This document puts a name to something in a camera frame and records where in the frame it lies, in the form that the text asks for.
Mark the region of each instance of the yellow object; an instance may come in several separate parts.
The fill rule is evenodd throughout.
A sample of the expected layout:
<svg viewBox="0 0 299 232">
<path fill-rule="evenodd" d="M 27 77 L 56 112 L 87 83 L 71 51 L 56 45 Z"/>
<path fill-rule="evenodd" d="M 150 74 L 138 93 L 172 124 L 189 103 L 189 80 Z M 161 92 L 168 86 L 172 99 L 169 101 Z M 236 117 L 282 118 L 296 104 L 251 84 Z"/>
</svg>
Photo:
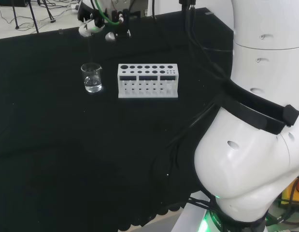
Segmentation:
<svg viewBox="0 0 299 232">
<path fill-rule="evenodd" d="M 282 199 L 290 200 L 291 192 L 292 192 L 292 187 L 294 185 L 294 182 L 297 179 L 295 179 L 284 191 L 282 194 Z M 294 195 L 293 195 L 293 201 L 298 201 L 299 202 L 299 192 L 295 188 Z M 289 202 L 281 202 L 282 205 L 288 205 Z"/>
</svg>

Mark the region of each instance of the white floor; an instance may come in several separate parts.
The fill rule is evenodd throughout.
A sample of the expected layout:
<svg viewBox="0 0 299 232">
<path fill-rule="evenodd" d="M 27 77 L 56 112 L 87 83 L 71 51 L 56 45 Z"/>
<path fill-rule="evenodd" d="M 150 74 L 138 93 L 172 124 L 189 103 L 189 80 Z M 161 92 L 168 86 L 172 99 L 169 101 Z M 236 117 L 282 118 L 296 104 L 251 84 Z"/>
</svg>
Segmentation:
<svg viewBox="0 0 299 232">
<path fill-rule="evenodd" d="M 50 2 L 54 2 L 57 5 L 62 6 L 68 6 L 69 3 L 64 2 L 57 2 L 53 0 L 49 0 Z M 45 31 L 52 31 L 52 30 L 58 30 L 58 29 L 67 29 L 67 28 L 74 28 L 79 27 L 81 25 L 81 22 L 77 20 L 77 13 L 74 13 L 72 10 L 65 7 L 65 8 L 57 8 L 50 10 L 53 17 L 56 19 L 55 23 L 50 23 L 50 19 L 46 19 L 48 17 L 48 13 L 46 8 L 43 8 L 37 4 L 37 2 L 32 2 L 32 8 L 34 12 L 34 16 L 37 20 L 37 24 L 39 29 L 39 32 L 45 32 Z M 0 10 L 2 13 L 2 16 L 10 22 L 14 18 L 12 7 L 1 7 Z M 25 16 L 25 17 L 32 17 L 29 6 L 27 7 L 16 7 L 16 16 Z M 36 33 L 36 29 L 33 25 L 33 20 L 30 18 L 17 18 L 18 25 L 21 25 L 22 23 L 30 23 L 30 24 L 24 24 L 20 27 L 20 30 L 26 30 L 29 27 L 33 27 L 32 29 L 26 30 L 26 31 L 19 31 L 15 29 L 15 21 L 13 20 L 10 24 L 8 24 L 3 18 L 0 16 L 0 39 L 7 38 L 7 37 L 14 37 L 14 36 L 20 36 L 20 35 L 26 35 L 26 34 L 32 34 Z"/>
</svg>

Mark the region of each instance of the table surface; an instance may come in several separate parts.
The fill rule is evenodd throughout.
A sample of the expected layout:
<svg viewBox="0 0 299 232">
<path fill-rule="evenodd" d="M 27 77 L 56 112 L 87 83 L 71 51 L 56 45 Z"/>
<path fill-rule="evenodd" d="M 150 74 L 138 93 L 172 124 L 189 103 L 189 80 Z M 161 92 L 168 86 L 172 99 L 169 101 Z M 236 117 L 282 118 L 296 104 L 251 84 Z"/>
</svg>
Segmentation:
<svg viewBox="0 0 299 232">
<path fill-rule="evenodd" d="M 197 10 L 200 42 L 232 49 L 232 31 L 208 12 Z M 103 90 L 94 95 L 78 28 L 0 40 L 0 232 L 115 232 L 199 190 L 194 151 L 215 112 L 189 132 L 171 172 L 166 144 L 219 85 L 191 65 L 180 13 L 157 21 L 172 49 L 149 17 L 131 22 L 129 40 L 95 35 Z M 210 56 L 230 73 L 231 53 Z M 179 98 L 118 99 L 118 63 L 177 63 Z"/>
</svg>

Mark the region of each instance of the green cable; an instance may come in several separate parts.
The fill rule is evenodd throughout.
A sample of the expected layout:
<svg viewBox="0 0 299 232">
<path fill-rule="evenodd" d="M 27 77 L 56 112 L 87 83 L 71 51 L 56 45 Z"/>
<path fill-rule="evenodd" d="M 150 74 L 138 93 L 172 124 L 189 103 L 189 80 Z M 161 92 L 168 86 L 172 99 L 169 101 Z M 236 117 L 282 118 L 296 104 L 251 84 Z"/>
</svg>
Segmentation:
<svg viewBox="0 0 299 232">
<path fill-rule="evenodd" d="M 102 17 L 103 17 L 108 23 L 110 23 L 110 24 L 112 24 L 112 25 L 114 25 L 114 26 L 119 25 L 119 22 L 114 23 L 114 22 L 112 22 L 108 17 L 106 17 L 105 14 L 103 13 L 103 11 L 101 10 L 101 8 L 100 8 L 100 6 L 99 6 L 99 4 L 98 4 L 98 1 L 95 0 L 95 2 L 96 2 L 97 8 L 98 8 L 100 14 L 102 15 Z"/>
</svg>

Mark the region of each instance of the black strap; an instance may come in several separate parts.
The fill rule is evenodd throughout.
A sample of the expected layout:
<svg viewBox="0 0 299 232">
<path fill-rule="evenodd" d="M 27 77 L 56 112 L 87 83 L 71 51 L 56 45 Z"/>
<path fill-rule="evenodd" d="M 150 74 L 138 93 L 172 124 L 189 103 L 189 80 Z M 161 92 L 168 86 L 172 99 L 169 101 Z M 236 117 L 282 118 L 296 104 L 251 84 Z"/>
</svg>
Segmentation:
<svg viewBox="0 0 299 232">
<path fill-rule="evenodd" d="M 291 127 L 295 124 L 299 111 L 293 106 L 287 105 L 285 107 L 273 103 L 269 100 L 259 97 L 245 89 L 239 87 L 233 81 L 228 80 L 223 84 L 224 92 L 239 103 L 261 113 L 272 117 L 278 121 L 284 122 Z"/>
<path fill-rule="evenodd" d="M 277 135 L 286 125 L 293 126 L 299 116 L 299 111 L 291 105 L 283 107 L 275 104 L 246 91 L 231 80 L 223 84 L 223 90 L 214 103 L 257 129 Z"/>
</svg>

